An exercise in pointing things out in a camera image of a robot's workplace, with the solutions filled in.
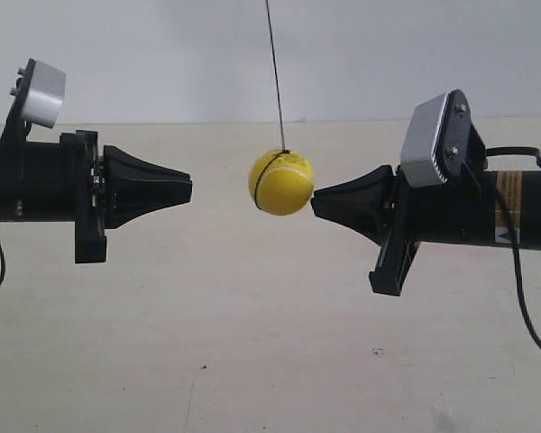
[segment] tennis ball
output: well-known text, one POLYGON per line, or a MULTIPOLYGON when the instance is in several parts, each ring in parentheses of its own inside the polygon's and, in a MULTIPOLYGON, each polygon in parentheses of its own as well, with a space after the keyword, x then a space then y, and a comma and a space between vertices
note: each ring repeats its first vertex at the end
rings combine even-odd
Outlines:
POLYGON ((271 215, 291 215, 313 195, 315 174, 305 157, 293 151, 266 152, 252 166, 249 192, 258 209, 271 215))

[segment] yellow ball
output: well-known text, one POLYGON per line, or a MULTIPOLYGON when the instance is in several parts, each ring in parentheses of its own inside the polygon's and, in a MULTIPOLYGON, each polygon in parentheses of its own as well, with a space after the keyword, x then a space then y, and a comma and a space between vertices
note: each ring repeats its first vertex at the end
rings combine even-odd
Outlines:
POLYGON ((313 195, 315 174, 306 158, 293 151, 266 152, 252 166, 249 191, 258 209, 271 215, 291 215, 313 195))

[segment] white wall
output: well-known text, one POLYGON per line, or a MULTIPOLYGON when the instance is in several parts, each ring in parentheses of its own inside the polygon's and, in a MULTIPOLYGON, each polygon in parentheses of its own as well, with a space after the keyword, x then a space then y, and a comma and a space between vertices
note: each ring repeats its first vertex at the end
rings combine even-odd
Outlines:
MULTIPOLYGON (((541 147, 541 119, 477 126, 489 146, 541 147)), ((287 134, 322 188, 395 164, 406 127, 287 134)), ((251 202, 275 125, 96 129, 190 172, 193 199, 109 232, 102 265, 73 264, 72 224, 2 225, 1 432, 541 433, 541 352, 510 251, 424 244, 403 296, 377 296, 374 244, 308 207, 273 217, 251 202)), ((541 253, 521 256, 541 335, 541 253)))
MULTIPOLYGON (((408 118, 462 88, 541 115, 541 0, 272 0, 287 120, 408 118)), ((69 74, 65 123, 274 121, 262 0, 0 0, 0 123, 28 57, 69 74)))

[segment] label sticker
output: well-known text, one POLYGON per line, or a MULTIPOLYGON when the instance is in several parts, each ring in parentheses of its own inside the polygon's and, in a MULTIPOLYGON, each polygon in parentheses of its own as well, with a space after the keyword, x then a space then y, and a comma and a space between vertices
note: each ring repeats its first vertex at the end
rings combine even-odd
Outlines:
MULTIPOLYGON (((497 174, 497 189, 505 199, 511 214, 511 220, 517 242, 521 242, 521 190, 523 188, 523 171, 500 171, 497 174)), ((495 242, 497 244, 510 244, 511 237, 505 217, 500 209, 499 202, 495 202, 495 242)))

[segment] string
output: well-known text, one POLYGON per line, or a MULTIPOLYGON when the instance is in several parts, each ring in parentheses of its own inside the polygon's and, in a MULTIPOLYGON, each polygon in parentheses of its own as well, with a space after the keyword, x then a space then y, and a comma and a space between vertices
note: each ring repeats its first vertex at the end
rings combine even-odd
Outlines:
POLYGON ((272 35, 272 23, 271 23, 271 7, 269 6, 269 0, 265 0, 267 5, 267 21, 269 23, 269 35, 270 35, 270 50, 272 52, 272 66, 274 68, 274 84, 277 90, 277 105, 279 106, 279 125, 280 125, 280 143, 282 145, 282 152, 287 151, 287 145, 285 144, 285 129, 282 120, 282 104, 280 102, 280 89, 279 89, 279 72, 277 71, 277 55, 274 48, 274 37, 272 35))

